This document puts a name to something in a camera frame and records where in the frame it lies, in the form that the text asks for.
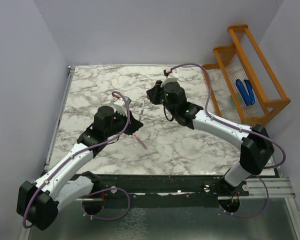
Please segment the white multicolour pen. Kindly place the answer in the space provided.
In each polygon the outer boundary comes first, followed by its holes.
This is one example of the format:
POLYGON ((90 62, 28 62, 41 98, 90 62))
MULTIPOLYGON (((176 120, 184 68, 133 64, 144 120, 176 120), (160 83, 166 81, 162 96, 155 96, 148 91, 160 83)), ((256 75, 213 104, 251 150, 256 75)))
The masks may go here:
POLYGON ((141 122, 141 120, 142 120, 144 109, 145 109, 145 101, 143 101, 142 106, 141 106, 141 110, 140 110, 139 118, 138 118, 139 122, 141 122))

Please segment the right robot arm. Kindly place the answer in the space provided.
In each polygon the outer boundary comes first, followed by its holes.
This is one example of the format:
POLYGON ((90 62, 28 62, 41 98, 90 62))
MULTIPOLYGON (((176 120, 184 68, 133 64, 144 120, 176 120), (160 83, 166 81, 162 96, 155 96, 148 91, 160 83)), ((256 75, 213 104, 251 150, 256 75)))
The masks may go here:
POLYGON ((259 175, 274 153, 264 126, 250 127, 213 115, 189 102, 185 90, 176 81, 163 83, 158 80, 146 94, 152 104, 162 105, 181 126, 207 132, 240 150, 239 162, 226 172, 219 184, 220 191, 226 196, 236 192, 249 176, 259 175))

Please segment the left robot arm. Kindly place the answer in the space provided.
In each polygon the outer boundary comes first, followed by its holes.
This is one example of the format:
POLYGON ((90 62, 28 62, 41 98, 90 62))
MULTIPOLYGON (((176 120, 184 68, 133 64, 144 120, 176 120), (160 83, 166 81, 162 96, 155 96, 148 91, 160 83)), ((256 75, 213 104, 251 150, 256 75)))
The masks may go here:
POLYGON ((96 197, 101 186, 93 178, 81 176, 68 183, 75 173, 95 158, 112 141, 122 134, 133 135, 143 123, 129 110, 101 106, 93 122, 80 134, 69 153, 51 170, 34 182, 25 181, 18 190, 16 212, 23 217, 25 229, 33 226, 47 229, 59 211, 75 198, 87 195, 96 197))

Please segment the pink marker pen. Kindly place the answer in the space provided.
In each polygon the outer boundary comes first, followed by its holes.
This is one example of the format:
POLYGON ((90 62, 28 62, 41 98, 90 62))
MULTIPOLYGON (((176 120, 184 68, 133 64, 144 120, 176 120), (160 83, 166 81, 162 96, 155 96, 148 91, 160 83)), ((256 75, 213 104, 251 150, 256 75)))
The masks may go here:
POLYGON ((135 137, 135 139, 141 144, 141 146, 145 149, 145 150, 147 150, 148 149, 148 147, 146 146, 146 144, 135 134, 134 135, 134 137, 135 137))

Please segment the orange wooden rack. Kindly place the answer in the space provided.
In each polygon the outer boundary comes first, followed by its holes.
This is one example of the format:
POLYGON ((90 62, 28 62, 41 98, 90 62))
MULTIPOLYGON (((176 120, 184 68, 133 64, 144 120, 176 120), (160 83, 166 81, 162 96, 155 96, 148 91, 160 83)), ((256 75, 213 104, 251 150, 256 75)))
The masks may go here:
POLYGON ((203 65, 206 70, 220 70, 243 124, 266 126, 291 100, 270 67, 265 55, 247 24, 227 28, 232 43, 213 49, 215 63, 203 65), (236 86, 248 80, 252 86, 255 104, 247 106, 236 86))

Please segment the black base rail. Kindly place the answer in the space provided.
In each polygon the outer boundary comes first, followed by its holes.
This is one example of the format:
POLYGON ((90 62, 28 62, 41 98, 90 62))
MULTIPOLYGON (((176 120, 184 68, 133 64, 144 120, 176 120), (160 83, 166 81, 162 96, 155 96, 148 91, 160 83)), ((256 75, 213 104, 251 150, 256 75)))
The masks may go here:
POLYGON ((81 174, 94 184, 92 191, 106 190, 87 197, 83 202, 106 208, 121 209, 130 203, 132 208, 217 208, 219 199, 232 196, 246 197, 243 188, 227 186, 221 175, 96 175, 90 171, 81 174))

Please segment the blue stapler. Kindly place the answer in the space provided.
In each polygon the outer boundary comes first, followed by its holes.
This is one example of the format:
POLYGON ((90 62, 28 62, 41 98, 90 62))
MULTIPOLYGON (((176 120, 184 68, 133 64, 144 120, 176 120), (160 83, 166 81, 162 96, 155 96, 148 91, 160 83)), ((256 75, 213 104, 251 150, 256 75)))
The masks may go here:
POLYGON ((248 79, 241 81, 237 79, 235 85, 246 106, 253 106, 256 103, 252 84, 248 79))

